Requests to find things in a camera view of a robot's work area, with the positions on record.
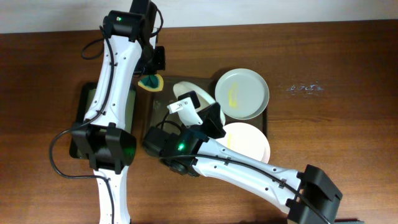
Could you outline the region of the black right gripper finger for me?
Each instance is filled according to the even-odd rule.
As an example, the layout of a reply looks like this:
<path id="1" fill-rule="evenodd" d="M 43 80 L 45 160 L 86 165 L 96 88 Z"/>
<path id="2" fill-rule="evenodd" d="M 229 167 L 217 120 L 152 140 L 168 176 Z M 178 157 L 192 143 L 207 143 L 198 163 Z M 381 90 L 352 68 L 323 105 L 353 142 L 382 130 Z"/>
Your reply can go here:
<path id="1" fill-rule="evenodd" d="M 184 126 L 202 125 L 202 119 L 196 112 L 190 98 L 176 101 L 167 106 L 170 114 L 177 113 Z"/>
<path id="2" fill-rule="evenodd" d="M 199 101 L 198 96 L 197 96 L 195 91 L 186 92 L 186 93 L 180 95 L 177 99 L 178 100 L 183 100 L 183 99 L 186 99 L 186 98 L 190 98 L 191 99 L 195 109 L 197 109 L 197 108 L 199 108 L 201 106 L 200 101 Z"/>

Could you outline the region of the white plate yellow stain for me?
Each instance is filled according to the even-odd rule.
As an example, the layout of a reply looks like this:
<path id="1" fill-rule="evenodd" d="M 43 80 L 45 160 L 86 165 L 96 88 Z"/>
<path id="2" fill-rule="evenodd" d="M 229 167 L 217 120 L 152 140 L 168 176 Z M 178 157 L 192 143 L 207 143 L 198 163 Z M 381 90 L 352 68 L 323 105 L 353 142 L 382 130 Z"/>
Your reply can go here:
<path id="1" fill-rule="evenodd" d="M 178 82 L 173 86 L 177 101 L 167 106 L 170 114 L 177 113 L 184 126 L 202 125 L 205 121 L 199 112 L 204 112 L 216 100 L 204 89 L 191 82 Z"/>

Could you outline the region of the green yellow sponge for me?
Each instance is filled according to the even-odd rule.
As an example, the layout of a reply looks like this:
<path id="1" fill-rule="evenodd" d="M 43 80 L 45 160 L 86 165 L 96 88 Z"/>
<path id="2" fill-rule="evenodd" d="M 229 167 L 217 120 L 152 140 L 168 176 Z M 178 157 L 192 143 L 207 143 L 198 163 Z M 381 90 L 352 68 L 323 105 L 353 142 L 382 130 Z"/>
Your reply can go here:
<path id="1" fill-rule="evenodd" d="M 138 81 L 138 85 L 149 92 L 160 92 L 164 88 L 164 79 L 159 75 L 148 75 Z"/>

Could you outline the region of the white plate front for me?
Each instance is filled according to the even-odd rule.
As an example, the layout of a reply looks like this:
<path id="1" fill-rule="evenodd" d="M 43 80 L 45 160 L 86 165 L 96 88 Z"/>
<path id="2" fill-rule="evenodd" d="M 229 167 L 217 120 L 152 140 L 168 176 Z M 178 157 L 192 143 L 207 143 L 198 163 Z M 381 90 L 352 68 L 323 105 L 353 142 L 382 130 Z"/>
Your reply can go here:
<path id="1" fill-rule="evenodd" d="M 271 148 L 265 134 L 247 123 L 230 123 L 223 127 L 226 135 L 216 141 L 228 149 L 263 163 L 268 163 Z"/>

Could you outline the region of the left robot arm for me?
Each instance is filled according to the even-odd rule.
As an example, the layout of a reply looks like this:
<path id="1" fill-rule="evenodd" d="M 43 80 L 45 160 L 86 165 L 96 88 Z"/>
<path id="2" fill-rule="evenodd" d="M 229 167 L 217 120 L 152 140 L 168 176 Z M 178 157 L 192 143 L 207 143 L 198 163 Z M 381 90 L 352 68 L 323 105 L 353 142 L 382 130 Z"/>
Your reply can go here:
<path id="1" fill-rule="evenodd" d="M 80 157 L 88 160 L 99 190 L 100 223 L 130 223 L 127 173 L 136 152 L 131 134 L 134 107 L 132 79 L 136 73 L 155 75 L 164 64 L 156 45 L 161 15 L 152 6 L 143 11 L 111 11 L 103 20 L 103 64 L 91 103 L 70 133 Z"/>

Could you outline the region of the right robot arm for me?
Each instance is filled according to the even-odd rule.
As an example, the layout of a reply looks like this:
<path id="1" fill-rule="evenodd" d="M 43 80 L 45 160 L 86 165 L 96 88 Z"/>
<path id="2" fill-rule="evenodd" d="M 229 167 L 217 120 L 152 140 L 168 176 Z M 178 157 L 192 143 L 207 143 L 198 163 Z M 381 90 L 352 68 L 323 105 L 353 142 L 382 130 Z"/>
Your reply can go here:
<path id="1" fill-rule="evenodd" d="M 180 175 L 220 179 L 251 192 L 287 214 L 289 223 L 333 223 L 343 194 L 323 170 L 303 172 L 270 165 L 248 156 L 267 142 L 247 123 L 226 124 L 219 103 L 203 105 L 195 91 L 177 93 L 168 105 L 183 124 L 180 134 L 166 134 L 158 155 Z"/>

